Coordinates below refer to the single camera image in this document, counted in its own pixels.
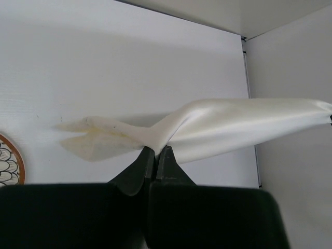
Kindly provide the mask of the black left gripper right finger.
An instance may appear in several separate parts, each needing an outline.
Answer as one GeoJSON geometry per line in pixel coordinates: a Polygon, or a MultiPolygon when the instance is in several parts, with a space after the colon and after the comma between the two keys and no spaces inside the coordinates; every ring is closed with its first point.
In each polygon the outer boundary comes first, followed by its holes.
{"type": "Polygon", "coordinates": [[[165,146],[160,153],[155,180],[162,184],[196,185],[178,165],[171,146],[165,146]]]}

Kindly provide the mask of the cream cloth placemat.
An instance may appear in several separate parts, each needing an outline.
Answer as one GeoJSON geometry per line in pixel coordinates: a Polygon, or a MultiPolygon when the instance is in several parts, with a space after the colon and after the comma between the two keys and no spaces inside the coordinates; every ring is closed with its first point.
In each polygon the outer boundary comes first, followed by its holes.
{"type": "Polygon", "coordinates": [[[90,162],[144,147],[159,155],[171,146],[176,161],[187,163],[257,145],[331,123],[331,104],[312,99],[203,99],[190,102],[151,127],[115,119],[85,117],[58,125],[76,136],[61,146],[90,162]]]}

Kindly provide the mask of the floral patterned ceramic plate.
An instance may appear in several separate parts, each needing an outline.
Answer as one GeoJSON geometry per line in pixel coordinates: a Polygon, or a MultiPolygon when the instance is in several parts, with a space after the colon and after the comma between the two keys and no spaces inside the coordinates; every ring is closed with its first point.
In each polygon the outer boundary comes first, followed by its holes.
{"type": "Polygon", "coordinates": [[[25,164],[18,147],[1,134],[1,187],[25,184],[25,164]]]}

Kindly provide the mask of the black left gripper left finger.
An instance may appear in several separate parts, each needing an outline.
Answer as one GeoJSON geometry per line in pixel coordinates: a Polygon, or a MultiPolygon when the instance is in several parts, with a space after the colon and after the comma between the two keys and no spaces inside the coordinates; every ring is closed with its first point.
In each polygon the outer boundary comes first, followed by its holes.
{"type": "Polygon", "coordinates": [[[109,183],[115,185],[122,194],[133,197],[140,192],[145,180],[151,178],[154,164],[154,151],[144,147],[134,162],[111,179],[109,183]]]}

